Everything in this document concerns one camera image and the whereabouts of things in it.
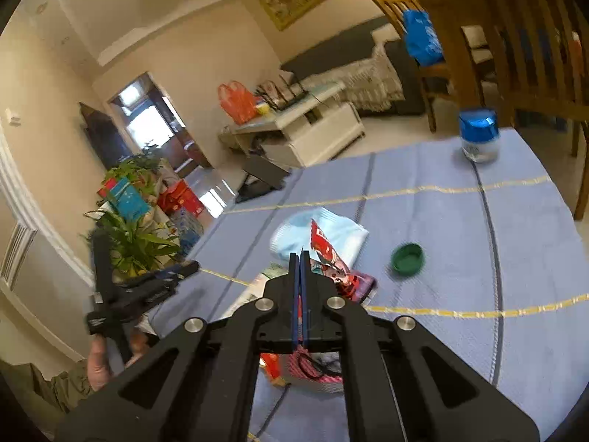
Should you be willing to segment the red snack wrapper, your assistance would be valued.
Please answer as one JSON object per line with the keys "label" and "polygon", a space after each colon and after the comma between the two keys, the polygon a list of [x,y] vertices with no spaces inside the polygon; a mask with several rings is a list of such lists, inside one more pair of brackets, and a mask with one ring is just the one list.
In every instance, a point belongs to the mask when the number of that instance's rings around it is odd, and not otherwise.
{"label": "red snack wrapper", "polygon": [[[269,247],[282,259],[298,249],[310,253],[314,273],[330,278],[338,294],[361,304],[373,292],[376,279],[352,268],[368,231],[349,218],[341,222],[318,221],[317,217],[282,224],[272,235]],[[287,385],[321,393],[343,391],[338,355],[310,353],[302,347],[292,354],[261,356],[262,369],[274,386]]]}

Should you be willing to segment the green potted plant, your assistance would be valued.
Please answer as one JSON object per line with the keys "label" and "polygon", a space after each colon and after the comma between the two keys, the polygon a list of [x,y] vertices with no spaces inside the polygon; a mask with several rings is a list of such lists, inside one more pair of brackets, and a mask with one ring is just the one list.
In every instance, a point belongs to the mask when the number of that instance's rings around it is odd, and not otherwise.
{"label": "green potted plant", "polygon": [[117,163],[106,171],[97,208],[85,214],[109,236],[117,283],[184,259],[178,231],[158,207],[162,163],[155,146]]}

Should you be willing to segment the green bottle cap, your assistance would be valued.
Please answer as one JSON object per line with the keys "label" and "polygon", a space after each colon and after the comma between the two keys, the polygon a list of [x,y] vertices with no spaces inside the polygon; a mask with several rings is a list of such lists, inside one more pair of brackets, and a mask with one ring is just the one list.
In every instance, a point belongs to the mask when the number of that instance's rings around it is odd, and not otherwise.
{"label": "green bottle cap", "polygon": [[391,255],[391,268],[400,276],[415,276],[421,271],[423,265],[423,249],[414,242],[400,245]]}

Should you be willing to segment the light blue cloth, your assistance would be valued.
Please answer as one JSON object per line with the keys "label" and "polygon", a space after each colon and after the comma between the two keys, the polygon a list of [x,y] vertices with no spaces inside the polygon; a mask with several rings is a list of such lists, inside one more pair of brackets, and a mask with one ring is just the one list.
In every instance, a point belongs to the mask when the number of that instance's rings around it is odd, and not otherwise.
{"label": "light blue cloth", "polygon": [[288,260],[292,252],[307,250],[317,262],[350,269],[368,235],[367,229],[350,218],[313,208],[283,221],[269,240],[269,250],[282,260]]}

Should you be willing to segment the blue tablecloth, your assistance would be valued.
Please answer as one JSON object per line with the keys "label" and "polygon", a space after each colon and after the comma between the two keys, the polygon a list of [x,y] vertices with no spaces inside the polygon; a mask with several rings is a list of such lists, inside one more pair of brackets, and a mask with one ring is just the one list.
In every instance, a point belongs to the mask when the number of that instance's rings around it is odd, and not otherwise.
{"label": "blue tablecloth", "polygon": [[[291,215],[326,208],[369,235],[355,268],[376,279],[370,310],[413,315],[549,438],[588,383],[588,260],[557,187],[512,131],[474,165],[458,139],[295,170],[281,190],[229,203],[192,250],[200,271],[150,313],[166,335],[192,316],[221,318],[274,256]],[[391,255],[414,242],[424,265],[404,277]]]}

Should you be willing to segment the black tablet stand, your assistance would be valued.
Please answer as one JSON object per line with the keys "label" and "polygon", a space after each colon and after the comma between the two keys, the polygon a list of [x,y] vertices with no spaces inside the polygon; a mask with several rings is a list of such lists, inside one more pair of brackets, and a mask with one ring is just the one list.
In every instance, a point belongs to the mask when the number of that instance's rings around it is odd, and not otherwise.
{"label": "black tablet stand", "polygon": [[257,155],[250,156],[244,162],[243,171],[246,176],[237,189],[237,204],[281,190],[285,178],[289,176],[289,171]]}

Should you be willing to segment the blue lid glass jar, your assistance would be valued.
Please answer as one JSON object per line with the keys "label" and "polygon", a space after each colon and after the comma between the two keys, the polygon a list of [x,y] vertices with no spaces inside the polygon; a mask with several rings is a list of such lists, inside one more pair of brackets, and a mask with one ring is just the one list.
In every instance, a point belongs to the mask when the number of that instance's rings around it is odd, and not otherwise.
{"label": "blue lid glass jar", "polygon": [[497,115],[492,109],[464,110],[458,114],[463,154],[473,163],[494,161],[499,152]]}

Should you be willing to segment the white coffee table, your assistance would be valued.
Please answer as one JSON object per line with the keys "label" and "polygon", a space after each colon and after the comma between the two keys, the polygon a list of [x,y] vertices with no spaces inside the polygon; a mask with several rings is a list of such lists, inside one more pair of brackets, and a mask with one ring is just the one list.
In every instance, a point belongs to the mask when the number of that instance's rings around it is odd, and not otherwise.
{"label": "white coffee table", "polygon": [[285,168],[327,162],[366,134],[351,102],[338,100],[341,82],[319,85],[290,108],[258,116],[230,129],[248,156],[260,153]]}

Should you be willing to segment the orange plastic bag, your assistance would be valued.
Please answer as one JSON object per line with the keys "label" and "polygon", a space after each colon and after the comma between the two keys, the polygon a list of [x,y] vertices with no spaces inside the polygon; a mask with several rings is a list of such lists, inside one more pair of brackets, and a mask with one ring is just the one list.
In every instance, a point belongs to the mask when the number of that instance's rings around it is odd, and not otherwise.
{"label": "orange plastic bag", "polygon": [[238,126],[250,122],[258,115],[255,96],[240,82],[221,84],[218,87],[218,98],[222,109]]}

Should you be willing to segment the dark sofa with lace cover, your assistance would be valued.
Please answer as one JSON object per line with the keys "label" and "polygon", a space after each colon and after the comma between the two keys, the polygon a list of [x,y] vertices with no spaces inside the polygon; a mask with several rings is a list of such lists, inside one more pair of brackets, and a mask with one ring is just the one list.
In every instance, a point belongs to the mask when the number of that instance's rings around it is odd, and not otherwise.
{"label": "dark sofa with lace cover", "polygon": [[345,86],[341,101],[362,115],[425,113],[417,65],[387,18],[355,25],[282,63],[303,87]]}

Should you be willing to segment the blue plastic bag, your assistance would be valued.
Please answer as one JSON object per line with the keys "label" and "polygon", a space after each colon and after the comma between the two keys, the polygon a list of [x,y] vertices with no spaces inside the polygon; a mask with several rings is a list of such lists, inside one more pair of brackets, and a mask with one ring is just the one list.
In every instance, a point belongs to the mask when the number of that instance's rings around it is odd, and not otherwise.
{"label": "blue plastic bag", "polygon": [[428,67],[444,60],[437,34],[425,11],[406,10],[403,13],[404,42],[407,53],[421,67]]}

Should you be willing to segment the wooden dining table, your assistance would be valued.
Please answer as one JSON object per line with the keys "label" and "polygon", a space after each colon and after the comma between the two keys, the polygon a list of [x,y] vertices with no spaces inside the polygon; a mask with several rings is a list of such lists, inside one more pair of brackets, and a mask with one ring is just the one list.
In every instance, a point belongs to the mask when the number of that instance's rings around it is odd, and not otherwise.
{"label": "wooden dining table", "polygon": [[519,111],[588,132],[588,21],[575,0],[418,0],[449,67],[459,108]]}

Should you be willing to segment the wooden chair beside sofa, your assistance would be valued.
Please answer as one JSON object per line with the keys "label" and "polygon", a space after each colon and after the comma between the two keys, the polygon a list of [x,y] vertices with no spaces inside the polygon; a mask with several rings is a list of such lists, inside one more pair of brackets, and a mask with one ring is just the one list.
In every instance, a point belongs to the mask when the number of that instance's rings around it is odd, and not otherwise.
{"label": "wooden chair beside sofa", "polygon": [[448,90],[450,72],[429,16],[418,0],[371,1],[387,17],[413,61],[429,130],[435,133],[433,102],[437,98],[451,99]]}

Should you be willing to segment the near wooden dining chair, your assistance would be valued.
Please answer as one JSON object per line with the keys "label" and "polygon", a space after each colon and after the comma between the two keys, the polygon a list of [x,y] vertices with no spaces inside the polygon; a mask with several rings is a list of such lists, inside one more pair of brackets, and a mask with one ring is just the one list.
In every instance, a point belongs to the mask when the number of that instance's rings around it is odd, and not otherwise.
{"label": "near wooden dining chair", "polygon": [[575,0],[469,0],[494,59],[503,106],[572,124],[588,141],[588,20]]}

